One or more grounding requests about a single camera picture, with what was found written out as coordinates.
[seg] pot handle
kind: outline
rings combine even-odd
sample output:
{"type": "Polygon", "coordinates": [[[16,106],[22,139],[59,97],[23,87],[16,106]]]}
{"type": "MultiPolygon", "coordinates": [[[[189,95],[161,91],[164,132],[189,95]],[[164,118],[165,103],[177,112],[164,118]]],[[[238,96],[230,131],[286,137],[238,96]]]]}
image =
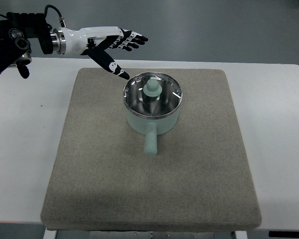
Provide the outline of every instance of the pot handle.
{"type": "Polygon", "coordinates": [[[155,157],[157,154],[157,124],[154,122],[147,123],[146,125],[146,138],[145,138],[145,155],[155,157]]]}

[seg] white robotic hand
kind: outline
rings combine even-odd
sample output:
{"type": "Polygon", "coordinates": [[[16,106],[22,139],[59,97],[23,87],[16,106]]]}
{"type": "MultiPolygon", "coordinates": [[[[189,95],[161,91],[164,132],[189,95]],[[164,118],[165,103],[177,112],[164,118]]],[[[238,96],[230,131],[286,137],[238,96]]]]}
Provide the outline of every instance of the white robotic hand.
{"type": "Polygon", "coordinates": [[[89,55],[105,70],[129,79],[129,75],[118,66],[104,50],[119,48],[131,51],[138,45],[145,44],[148,39],[141,34],[118,28],[116,26],[86,27],[78,31],[61,27],[54,30],[55,50],[59,54],[73,52],[89,55]]]}

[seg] black fingertip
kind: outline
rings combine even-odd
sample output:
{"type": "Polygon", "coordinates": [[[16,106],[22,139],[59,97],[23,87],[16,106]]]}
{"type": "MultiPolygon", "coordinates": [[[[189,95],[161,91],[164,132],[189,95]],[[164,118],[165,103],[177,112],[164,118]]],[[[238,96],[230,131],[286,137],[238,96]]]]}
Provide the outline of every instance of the black fingertip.
{"type": "Polygon", "coordinates": [[[126,72],[123,72],[119,75],[121,78],[124,78],[126,80],[129,80],[129,75],[126,72]]]}
{"type": "Polygon", "coordinates": [[[123,49],[125,49],[126,51],[131,51],[132,50],[129,46],[124,46],[123,49]]]}
{"type": "Polygon", "coordinates": [[[146,36],[141,36],[141,40],[148,41],[148,38],[146,36]]]}
{"type": "Polygon", "coordinates": [[[132,39],[131,42],[136,42],[136,43],[139,44],[139,45],[144,45],[144,44],[145,44],[144,41],[142,41],[142,40],[140,40],[140,39],[138,39],[138,38],[134,38],[134,39],[132,39]]]}
{"type": "Polygon", "coordinates": [[[135,49],[139,48],[139,46],[137,44],[135,44],[135,43],[129,43],[128,46],[131,46],[131,47],[133,47],[135,49]]]}

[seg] pot rim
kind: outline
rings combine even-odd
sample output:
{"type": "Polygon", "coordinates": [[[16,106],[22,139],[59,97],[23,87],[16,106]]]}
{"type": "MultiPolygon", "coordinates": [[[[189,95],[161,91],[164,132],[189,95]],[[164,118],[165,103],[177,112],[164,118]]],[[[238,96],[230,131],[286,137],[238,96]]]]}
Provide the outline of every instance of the pot rim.
{"type": "Polygon", "coordinates": [[[154,120],[154,119],[155,119],[155,120],[158,120],[158,119],[163,119],[163,118],[166,118],[166,117],[172,115],[173,113],[175,113],[175,112],[179,109],[179,107],[180,107],[180,105],[181,105],[181,102],[182,102],[182,99],[183,99],[183,90],[182,90],[182,88],[180,87],[179,83],[178,83],[173,77],[171,77],[171,76],[169,76],[169,75],[167,75],[167,74],[165,74],[165,73],[162,73],[162,72],[150,71],[150,72],[143,72],[143,73],[140,73],[140,74],[138,74],[138,75],[132,77],[131,79],[129,79],[129,81],[127,82],[127,84],[125,85],[125,87],[124,87],[124,89],[123,89],[123,100],[124,100],[124,104],[125,104],[126,109],[128,109],[133,115],[135,115],[135,116],[137,116],[137,117],[140,117],[140,118],[142,118],[142,119],[147,119],[147,120],[154,120]],[[135,78],[141,77],[142,75],[146,75],[146,74],[164,75],[164,76],[170,78],[172,81],[174,81],[174,82],[179,86],[179,89],[180,89],[180,92],[181,92],[179,103],[178,103],[178,105],[177,105],[172,111],[170,111],[169,113],[164,114],[164,115],[161,115],[161,116],[145,116],[145,115],[142,115],[142,114],[140,114],[140,113],[138,113],[138,112],[132,110],[132,109],[127,105],[126,100],[125,100],[125,97],[124,97],[124,92],[125,92],[126,87],[127,87],[127,86],[129,85],[129,83],[130,83],[131,81],[133,81],[135,78]]]}

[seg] white table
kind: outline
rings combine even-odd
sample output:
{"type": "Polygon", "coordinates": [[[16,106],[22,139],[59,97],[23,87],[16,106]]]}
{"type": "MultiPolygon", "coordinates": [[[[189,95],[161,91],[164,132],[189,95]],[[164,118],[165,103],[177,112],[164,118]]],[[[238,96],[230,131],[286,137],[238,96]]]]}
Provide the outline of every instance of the white table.
{"type": "MultiPolygon", "coordinates": [[[[299,231],[299,66],[118,60],[122,68],[222,69],[261,208],[259,229],[299,231]]],[[[90,59],[33,58],[0,76],[0,222],[40,223],[73,84],[90,59]]]]}

